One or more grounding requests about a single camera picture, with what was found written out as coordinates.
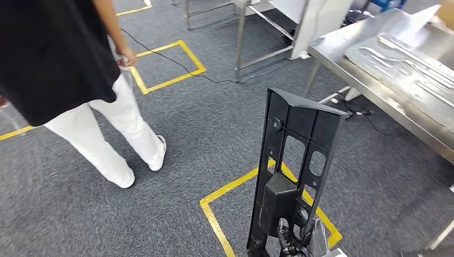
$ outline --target black plastic panel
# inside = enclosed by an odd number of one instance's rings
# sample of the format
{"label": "black plastic panel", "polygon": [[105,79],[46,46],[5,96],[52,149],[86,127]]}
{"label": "black plastic panel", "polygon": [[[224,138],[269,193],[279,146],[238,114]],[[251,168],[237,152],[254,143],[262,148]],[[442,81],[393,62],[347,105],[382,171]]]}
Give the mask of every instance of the black plastic panel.
{"label": "black plastic panel", "polygon": [[[299,240],[307,243],[311,222],[319,204],[321,192],[331,164],[332,155],[340,134],[346,113],[319,104],[279,89],[268,89],[266,117],[263,128],[262,150],[259,174],[255,188],[255,198],[251,229],[247,242],[250,257],[265,257],[268,236],[277,236],[280,218],[285,218],[291,228],[301,227]],[[292,136],[305,145],[303,156],[296,162],[301,163],[298,182],[292,182],[282,174],[281,164],[286,137]],[[323,170],[318,175],[312,173],[311,157],[314,152],[324,156]],[[275,172],[267,170],[268,160],[276,161]],[[304,186],[315,189],[312,206],[301,199]],[[302,218],[301,210],[307,213]]]}

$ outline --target gray carpet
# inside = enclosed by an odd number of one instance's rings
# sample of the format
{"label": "gray carpet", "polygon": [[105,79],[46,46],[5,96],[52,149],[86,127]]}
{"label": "gray carpet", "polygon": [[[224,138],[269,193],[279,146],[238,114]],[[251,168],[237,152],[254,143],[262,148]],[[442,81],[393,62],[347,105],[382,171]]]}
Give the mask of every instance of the gray carpet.
{"label": "gray carpet", "polygon": [[[203,2],[191,1],[191,8]],[[417,11],[417,3],[409,0],[408,6]],[[143,6],[140,0],[115,4],[118,12]],[[182,39],[207,68],[204,75],[232,77],[237,22],[228,21],[229,9],[195,17],[198,28],[187,31],[182,5],[169,0],[153,6],[121,16],[122,27],[150,48]],[[276,11],[267,15],[294,27]],[[246,35],[244,60],[283,47],[281,35],[258,17],[247,18]],[[181,49],[162,53],[192,65]],[[147,95],[135,86],[144,119],[169,148],[164,168],[152,173],[97,114],[106,139],[135,171],[137,180],[127,190],[105,181],[45,128],[0,141],[0,256],[225,256],[199,200],[257,165],[266,89],[301,94],[312,65],[312,59],[278,56],[245,70],[245,79],[272,73],[241,86],[189,78]],[[140,57],[138,71],[148,86],[184,74],[155,55]],[[343,86],[322,69],[309,98]],[[345,124],[320,204],[343,235],[338,247],[349,256],[418,250],[454,215],[448,190],[454,167],[365,98],[351,108],[376,112],[370,121],[381,133],[361,117]],[[1,134],[12,130],[2,118]],[[252,179],[211,204],[238,257],[246,256],[254,185]]]}

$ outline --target hand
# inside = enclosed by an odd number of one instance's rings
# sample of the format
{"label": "hand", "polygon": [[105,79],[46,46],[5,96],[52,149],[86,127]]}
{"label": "hand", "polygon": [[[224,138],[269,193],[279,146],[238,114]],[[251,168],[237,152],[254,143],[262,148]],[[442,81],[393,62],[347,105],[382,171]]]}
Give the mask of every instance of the hand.
{"label": "hand", "polygon": [[0,95],[0,107],[4,107],[8,104],[8,100]]}
{"label": "hand", "polygon": [[134,51],[131,48],[125,47],[120,49],[117,47],[117,54],[126,58],[125,60],[120,59],[117,61],[119,66],[121,67],[135,66],[135,63],[137,62],[137,56],[135,55]]}

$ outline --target stainless steel table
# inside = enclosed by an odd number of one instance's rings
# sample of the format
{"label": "stainless steel table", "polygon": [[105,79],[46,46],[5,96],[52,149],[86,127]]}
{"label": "stainless steel table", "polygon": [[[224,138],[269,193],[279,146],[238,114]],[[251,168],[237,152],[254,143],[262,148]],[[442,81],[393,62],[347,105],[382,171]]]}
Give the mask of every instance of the stainless steel table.
{"label": "stainless steel table", "polygon": [[399,9],[392,9],[313,41],[308,52],[316,59],[316,63],[304,95],[309,92],[317,70],[323,64],[454,164],[452,132],[344,57],[349,47],[379,33],[389,33],[453,69],[454,35],[427,24],[431,16],[433,12],[409,15]]}

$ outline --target person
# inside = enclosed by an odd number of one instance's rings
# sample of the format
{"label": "person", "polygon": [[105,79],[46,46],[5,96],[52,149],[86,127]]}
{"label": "person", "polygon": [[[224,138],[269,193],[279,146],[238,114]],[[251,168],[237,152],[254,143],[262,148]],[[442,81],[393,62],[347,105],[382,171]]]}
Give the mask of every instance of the person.
{"label": "person", "polygon": [[[152,171],[167,145],[143,120],[118,66],[136,55],[121,33],[111,0],[2,1],[0,106],[11,102],[32,126],[72,144],[98,171],[128,188],[134,172],[104,140],[90,108],[126,138]],[[116,61],[108,35],[123,56]]]}

